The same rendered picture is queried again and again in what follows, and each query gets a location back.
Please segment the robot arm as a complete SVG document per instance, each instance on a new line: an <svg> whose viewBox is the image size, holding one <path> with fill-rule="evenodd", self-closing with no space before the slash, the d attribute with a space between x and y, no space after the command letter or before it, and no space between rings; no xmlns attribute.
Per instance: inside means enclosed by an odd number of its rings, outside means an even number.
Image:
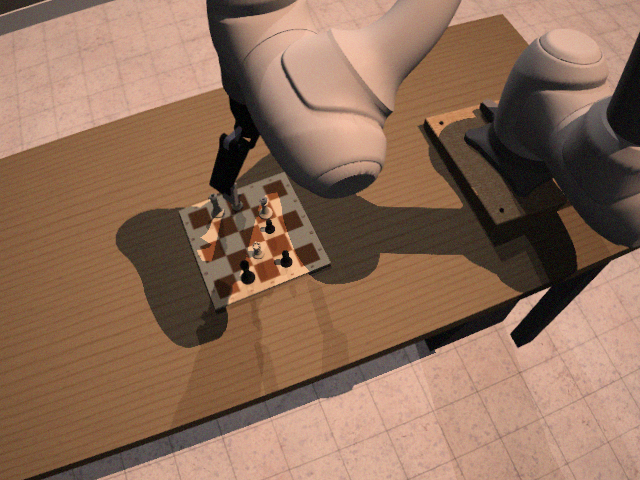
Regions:
<svg viewBox="0 0 640 480"><path fill-rule="evenodd" d="M296 184L336 199L377 179L398 88L460 2L397 0L364 28L321 34L307 0L206 5L225 92L247 106ZM521 53L499 104L483 100L489 123L466 131L464 140L516 195L527 197L554 178L587 225L634 248L640 246L640 32L613 96L608 74L592 38L551 30Z"/></svg>

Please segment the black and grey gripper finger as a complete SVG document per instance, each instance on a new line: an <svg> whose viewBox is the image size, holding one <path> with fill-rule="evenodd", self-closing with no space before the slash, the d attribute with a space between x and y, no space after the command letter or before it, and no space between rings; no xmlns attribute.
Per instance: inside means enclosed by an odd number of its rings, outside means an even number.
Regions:
<svg viewBox="0 0 640 480"><path fill-rule="evenodd" d="M249 150L255 147L260 136L256 128L249 142L241 137L241 131L242 128L238 126L230 135L223 133L220 136L219 150L209 183L211 187L222 194L225 200L234 206L239 204L235 181Z"/></svg>

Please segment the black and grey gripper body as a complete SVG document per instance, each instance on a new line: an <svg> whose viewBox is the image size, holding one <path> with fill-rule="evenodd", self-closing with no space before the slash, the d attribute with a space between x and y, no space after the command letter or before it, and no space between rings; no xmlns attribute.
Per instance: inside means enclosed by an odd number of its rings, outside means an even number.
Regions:
<svg viewBox="0 0 640 480"><path fill-rule="evenodd" d="M254 126L255 124L252 121L252 118L249 114L249 111L246 105L243 105L234 101L230 96L229 96L229 104L230 104L231 112L236 120L234 125L234 130L238 126L240 126L242 128L241 137L251 139L256 129L256 126Z"/></svg>

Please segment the brown and tan chessboard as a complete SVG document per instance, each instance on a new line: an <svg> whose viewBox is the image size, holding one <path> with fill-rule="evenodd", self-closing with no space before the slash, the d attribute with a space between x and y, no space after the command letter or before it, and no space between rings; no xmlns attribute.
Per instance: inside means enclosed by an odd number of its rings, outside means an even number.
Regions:
<svg viewBox="0 0 640 480"><path fill-rule="evenodd" d="M192 249L216 310L331 265L285 172L238 189L243 208L232 209L222 195L221 218L211 214L210 199L179 211ZM265 231L266 220L259 216L259 199L268 198L275 231ZM264 256L253 257L254 242L261 244ZM292 258L283 267L282 252ZM252 284L241 280L240 262L249 262L255 274Z"/></svg>

